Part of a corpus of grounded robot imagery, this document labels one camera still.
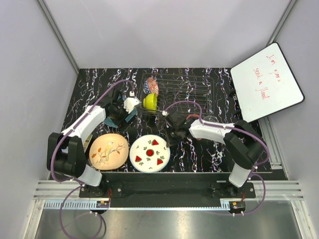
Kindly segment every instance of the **beige plate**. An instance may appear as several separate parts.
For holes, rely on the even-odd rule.
[[[121,167],[129,156],[127,140],[116,133],[98,137],[90,148],[90,162],[99,170],[112,170]]]

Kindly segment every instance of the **gray floor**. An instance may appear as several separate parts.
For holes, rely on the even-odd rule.
[[[255,202],[248,202],[254,208]],[[85,211],[64,210],[63,223],[71,223]],[[58,210],[44,210],[37,239],[67,238],[60,229]],[[266,202],[255,214],[224,217],[204,211],[108,211],[103,214],[107,232],[104,239],[301,239],[289,202]],[[66,227],[73,237],[93,236],[99,227],[98,218],[80,217]]]

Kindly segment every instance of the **red circle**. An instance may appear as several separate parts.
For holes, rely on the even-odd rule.
[[[149,150],[146,151],[146,155],[147,156],[153,156],[154,155],[154,151],[149,149]]]

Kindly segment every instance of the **white plate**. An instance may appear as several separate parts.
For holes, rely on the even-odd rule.
[[[161,171],[168,163],[170,149],[166,141],[157,135],[144,135],[131,146],[130,161],[142,173]]]

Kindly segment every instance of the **patterned bowl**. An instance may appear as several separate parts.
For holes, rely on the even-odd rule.
[[[156,96],[159,96],[159,86],[154,78],[148,77],[144,81],[144,93],[145,94],[156,93]]]

